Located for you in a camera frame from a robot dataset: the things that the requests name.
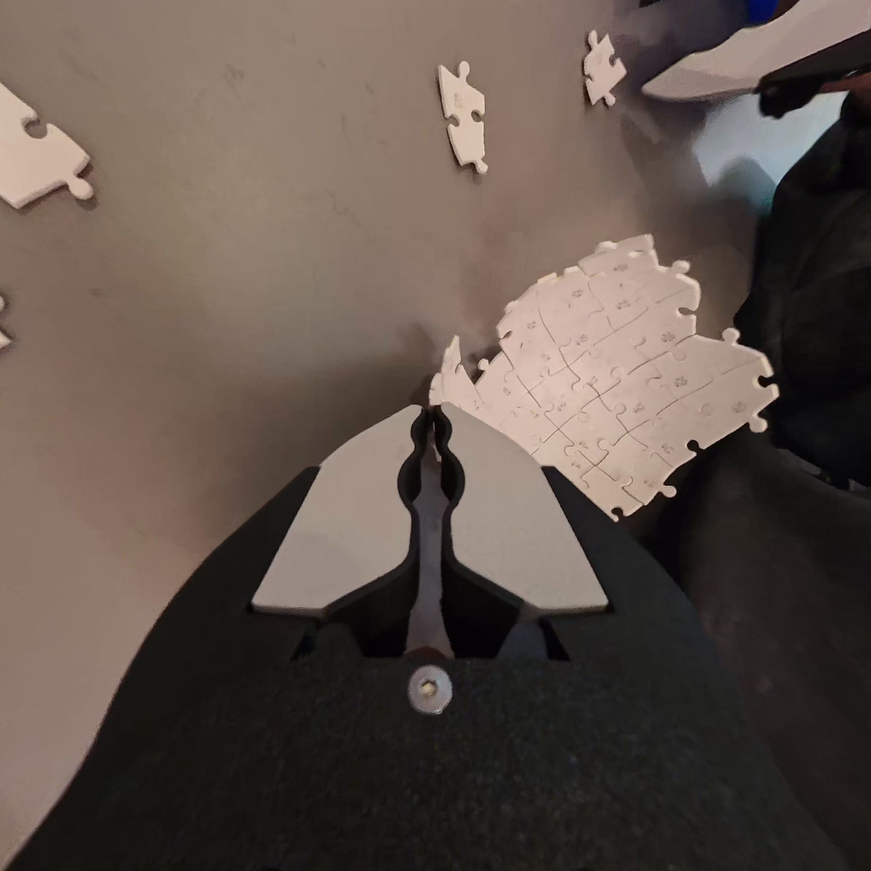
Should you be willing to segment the group of white puzzle pieces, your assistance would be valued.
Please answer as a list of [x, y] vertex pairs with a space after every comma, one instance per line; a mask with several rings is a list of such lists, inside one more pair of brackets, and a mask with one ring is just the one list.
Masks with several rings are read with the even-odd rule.
[[[2, 288], [22, 355], [256, 374], [490, 334], [637, 224], [561, 6], [2, 8]], [[437, 66], [485, 96], [459, 166]]]

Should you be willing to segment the joined white puzzle piece pair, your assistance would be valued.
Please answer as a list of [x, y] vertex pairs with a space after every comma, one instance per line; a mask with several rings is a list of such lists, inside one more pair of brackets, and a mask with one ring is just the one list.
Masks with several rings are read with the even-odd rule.
[[479, 175], [488, 171], [485, 162], [485, 96], [468, 82], [470, 65], [462, 61], [456, 72], [437, 66], [443, 116], [450, 145], [459, 166], [473, 166]]

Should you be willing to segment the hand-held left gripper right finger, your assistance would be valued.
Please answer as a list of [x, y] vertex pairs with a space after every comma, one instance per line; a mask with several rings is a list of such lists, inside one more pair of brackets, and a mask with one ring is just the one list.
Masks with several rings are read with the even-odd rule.
[[459, 463], [448, 555], [533, 613], [602, 612], [608, 598], [539, 463], [454, 404], [442, 453]]

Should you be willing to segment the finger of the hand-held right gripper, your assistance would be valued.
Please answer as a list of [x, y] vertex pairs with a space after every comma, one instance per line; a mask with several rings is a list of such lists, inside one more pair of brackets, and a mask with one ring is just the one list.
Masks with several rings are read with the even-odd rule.
[[764, 77], [869, 31], [868, 1], [777, 2], [764, 24], [693, 52], [642, 86], [648, 98], [698, 102], [757, 90]]

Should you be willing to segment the partly built colourful puzzle ball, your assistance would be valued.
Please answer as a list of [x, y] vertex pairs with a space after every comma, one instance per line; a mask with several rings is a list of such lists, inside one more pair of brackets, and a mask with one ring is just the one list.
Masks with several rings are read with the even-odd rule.
[[430, 383], [444, 402], [559, 470], [612, 520], [742, 427], [768, 427], [778, 398], [768, 357], [699, 335], [701, 288], [690, 264], [661, 265], [651, 234], [603, 241], [576, 265], [539, 278], [498, 322], [499, 351], [473, 379], [456, 336]]

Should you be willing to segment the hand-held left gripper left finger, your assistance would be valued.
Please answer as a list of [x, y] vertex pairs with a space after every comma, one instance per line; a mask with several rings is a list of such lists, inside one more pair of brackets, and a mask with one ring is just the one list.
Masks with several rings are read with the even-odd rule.
[[420, 406], [409, 405], [321, 463], [253, 608], [326, 616], [399, 569], [416, 543], [419, 491]]

